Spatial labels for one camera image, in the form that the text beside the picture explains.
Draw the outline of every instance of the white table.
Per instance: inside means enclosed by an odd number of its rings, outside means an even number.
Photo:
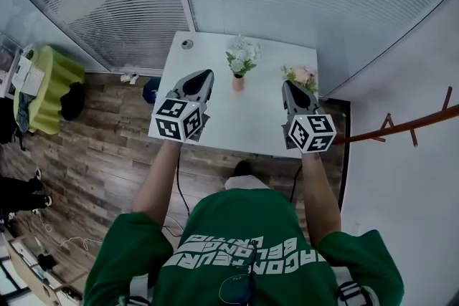
[[[9,68],[8,73],[4,77],[3,83],[0,85],[0,98],[11,98],[12,100],[14,99],[13,95],[9,94],[9,89],[11,87],[11,81],[13,80],[13,74],[16,70],[16,67],[19,63],[20,57],[15,57],[13,63],[11,64],[11,67]]]
[[[215,83],[207,103],[210,116],[199,142],[187,143],[248,153],[300,158],[298,149],[287,150],[281,125],[287,122],[283,107],[281,67],[303,65],[317,70],[314,49],[281,42],[254,39],[260,44],[262,59],[245,75],[245,88],[233,92],[232,73],[226,58],[225,34],[177,32],[167,57],[157,98],[162,99],[179,79],[198,70],[212,69]],[[190,39],[194,46],[185,50],[181,43]],[[148,135],[161,138],[152,119]]]

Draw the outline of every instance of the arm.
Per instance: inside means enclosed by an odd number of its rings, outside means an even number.
[[[317,247],[326,235],[341,231],[338,203],[318,153],[303,154],[303,185],[306,223],[311,243]]]
[[[145,183],[134,198],[132,210],[152,218],[163,226],[171,200],[174,174],[182,143],[164,140]]]

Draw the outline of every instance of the wooden floor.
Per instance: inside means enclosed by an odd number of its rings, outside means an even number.
[[[37,167],[43,171],[46,194],[52,195],[53,205],[42,212],[41,220],[30,212],[19,213],[14,229],[18,233],[37,232],[58,261],[55,273],[63,280],[91,268],[100,245],[87,242],[89,250],[85,251],[79,239],[61,247],[57,244],[76,236],[102,241],[115,217],[130,210],[134,193],[158,152],[161,141],[147,136],[152,108],[141,96],[147,80],[141,78],[131,86],[121,83],[117,75],[87,75],[87,102],[77,121],[61,122],[58,135],[38,132],[26,138],[27,152],[22,152],[18,143],[0,146],[1,175],[28,180]],[[332,114],[338,136],[344,136],[344,107],[329,103],[323,106]],[[185,145],[179,182],[190,209],[205,196],[224,190],[224,182],[240,160],[249,161],[255,175],[269,187],[290,196],[299,160]],[[337,198],[343,160],[343,146],[334,146],[323,155]],[[307,238],[300,184],[293,205]],[[186,208],[176,184],[168,216],[182,226],[186,223]],[[43,222],[51,226],[45,228]],[[166,218],[166,225],[180,235],[172,219]],[[176,246],[179,238],[166,229],[163,232]],[[39,253],[35,242],[27,246]],[[84,280],[76,289],[82,291],[83,285]]]

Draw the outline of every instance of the green t-shirt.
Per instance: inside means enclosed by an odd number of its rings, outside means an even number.
[[[129,295],[132,278],[147,273],[154,305],[222,305],[221,284],[244,273],[228,259],[242,261],[251,240],[257,243],[253,305],[337,305],[331,267],[348,267],[381,306],[402,300],[402,278],[378,231],[360,237],[334,232],[312,249],[284,195],[231,189],[198,203],[175,253],[155,221],[121,214],[87,278],[84,305],[117,305]]]

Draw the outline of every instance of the wooden coat rack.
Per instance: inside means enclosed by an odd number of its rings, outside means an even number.
[[[381,129],[372,131],[370,133],[355,135],[349,138],[338,138],[338,139],[335,139],[335,141],[332,144],[334,145],[346,144],[346,143],[359,142],[361,140],[368,140],[368,139],[374,139],[374,140],[384,143],[386,140],[384,138],[381,138],[382,136],[401,133],[404,131],[410,131],[411,138],[413,140],[413,145],[417,147],[417,138],[416,138],[415,129],[422,128],[423,126],[428,126],[428,125],[432,125],[435,123],[439,123],[440,121],[445,121],[445,120],[459,116],[459,105],[448,107],[452,91],[453,91],[453,88],[449,86],[448,91],[446,93],[445,101],[443,102],[442,110],[438,111],[437,113],[433,113],[431,115],[424,116],[423,118],[411,120],[411,121],[408,121],[407,123],[403,123],[399,125],[394,124],[394,122],[392,121],[391,114],[388,113],[386,118],[384,119],[384,122],[382,123]]]

